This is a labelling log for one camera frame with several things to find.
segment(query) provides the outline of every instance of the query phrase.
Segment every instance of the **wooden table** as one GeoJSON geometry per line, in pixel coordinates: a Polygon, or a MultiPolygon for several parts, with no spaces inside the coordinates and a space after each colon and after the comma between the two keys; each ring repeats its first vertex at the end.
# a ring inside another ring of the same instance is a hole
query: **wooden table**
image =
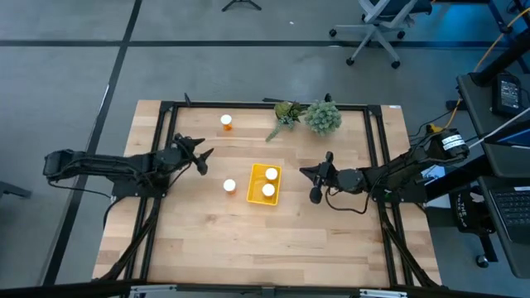
{"type": "MultiPolygon", "coordinates": [[[[150,151],[160,103],[138,102],[126,156],[150,151]]],[[[398,106],[382,106],[382,110],[394,158],[409,148],[407,130],[398,106]]],[[[270,109],[179,108],[176,132],[205,137],[196,152],[215,150],[207,161],[206,176],[192,166],[162,201],[148,281],[389,286],[376,204],[370,201],[364,215],[337,212],[325,202],[312,204],[308,197],[311,182],[298,170],[322,162],[327,151],[334,152],[337,169],[370,166],[363,114],[341,113],[342,126],[328,137],[318,137],[302,122],[294,131],[284,130],[266,143],[276,122],[270,109]],[[232,131],[224,131],[219,122],[225,113],[232,115],[232,131]],[[282,167],[277,206],[246,201],[253,163],[282,167]],[[228,178],[237,182],[235,195],[223,191],[228,178]]],[[[381,163],[375,120],[373,134],[381,163]]],[[[365,196],[338,194],[330,200],[338,207],[362,209],[365,196]]],[[[109,213],[94,277],[107,272],[130,243],[138,202],[139,198],[123,199],[109,213]]],[[[425,214],[414,204],[402,204],[401,212],[412,255],[431,279],[440,282],[425,214]]],[[[133,277],[139,275],[142,255],[140,248],[133,277]]],[[[394,248],[396,268],[401,272],[398,256],[394,248]]]]}

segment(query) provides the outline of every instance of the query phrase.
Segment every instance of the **potted plant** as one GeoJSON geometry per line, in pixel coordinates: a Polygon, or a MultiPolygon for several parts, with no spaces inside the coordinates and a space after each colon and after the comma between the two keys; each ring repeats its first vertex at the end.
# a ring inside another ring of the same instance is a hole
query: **potted plant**
{"type": "Polygon", "coordinates": [[[307,108],[306,124],[320,136],[334,132],[341,123],[339,109],[328,95],[325,101],[318,101],[307,108]]]}
{"type": "Polygon", "coordinates": [[[281,102],[274,105],[274,112],[276,113],[277,124],[265,139],[266,142],[271,141],[284,126],[292,130],[295,127],[295,121],[300,122],[299,117],[304,114],[304,108],[297,102],[281,102]]]}

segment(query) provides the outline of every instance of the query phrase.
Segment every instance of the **camera stand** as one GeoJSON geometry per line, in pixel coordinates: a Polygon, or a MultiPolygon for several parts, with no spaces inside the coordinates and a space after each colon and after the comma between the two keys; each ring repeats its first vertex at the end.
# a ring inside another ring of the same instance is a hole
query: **camera stand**
{"type": "Polygon", "coordinates": [[[252,1],[252,0],[232,0],[232,1],[230,1],[230,3],[226,4],[226,6],[223,7],[223,9],[221,9],[221,12],[226,12],[226,10],[229,9],[229,7],[231,7],[232,4],[234,4],[236,2],[248,2],[248,3],[250,3],[250,5],[254,6],[256,9],[262,10],[262,8],[259,5],[257,5],[256,3],[254,3],[254,1],[252,1]]]}

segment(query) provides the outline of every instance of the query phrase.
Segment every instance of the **yellow container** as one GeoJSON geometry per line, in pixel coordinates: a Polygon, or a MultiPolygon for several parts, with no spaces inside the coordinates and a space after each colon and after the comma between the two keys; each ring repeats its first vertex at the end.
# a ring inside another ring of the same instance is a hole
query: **yellow container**
{"type": "Polygon", "coordinates": [[[281,180],[282,168],[280,166],[253,164],[252,172],[250,173],[250,183],[248,183],[247,201],[250,203],[268,204],[272,206],[278,204],[281,180]],[[265,171],[267,171],[268,168],[274,168],[278,171],[278,178],[273,182],[267,180],[267,177],[265,176],[265,171]],[[266,197],[262,192],[262,188],[265,184],[269,183],[274,185],[275,192],[271,197],[266,197]]]}

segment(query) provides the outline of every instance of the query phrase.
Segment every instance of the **gray floor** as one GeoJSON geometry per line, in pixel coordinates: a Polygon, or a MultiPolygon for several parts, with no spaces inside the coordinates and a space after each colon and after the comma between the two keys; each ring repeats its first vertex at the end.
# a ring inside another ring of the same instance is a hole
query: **gray floor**
{"type": "MultiPolygon", "coordinates": [[[[132,38],[327,41],[331,26],[359,23],[361,14],[351,0],[257,0],[263,6],[261,12],[236,4],[221,13],[225,2],[144,0],[132,38]]],[[[121,40],[133,3],[3,0],[0,39],[121,40]]],[[[503,15],[504,7],[500,2],[503,15]]],[[[407,40],[492,41],[497,35],[487,7],[435,5],[430,16],[417,17],[407,40]]],[[[361,36],[340,38],[357,41],[361,36]]],[[[255,102],[269,97],[310,102],[331,93],[340,103],[400,104],[407,130],[415,133],[419,124],[443,113],[446,100],[456,98],[455,77],[470,72],[485,49],[398,48],[402,58],[398,70],[390,68],[384,50],[375,48],[361,52],[355,65],[348,67],[344,61],[353,51],[338,47],[129,48],[98,152],[123,153],[139,99],[182,100],[184,92],[194,101],[255,102]]],[[[117,53],[115,47],[0,47],[0,180],[33,191],[29,200],[9,195],[0,200],[0,288],[41,281],[68,196],[68,191],[46,184],[41,175],[43,156],[61,148],[85,148],[117,53]]],[[[494,51],[491,58],[499,53],[494,51]]],[[[510,70],[520,72],[517,65],[510,70]]],[[[475,133],[465,113],[457,114],[453,126],[464,137],[475,133]]],[[[110,192],[105,180],[90,178],[87,188],[110,192]]],[[[84,196],[59,283],[90,279],[107,205],[105,198],[84,196]]],[[[494,242],[501,262],[483,270],[473,262],[480,249],[477,238],[436,225],[431,234],[446,286],[529,296],[530,283],[511,275],[498,239],[494,242]]]]}

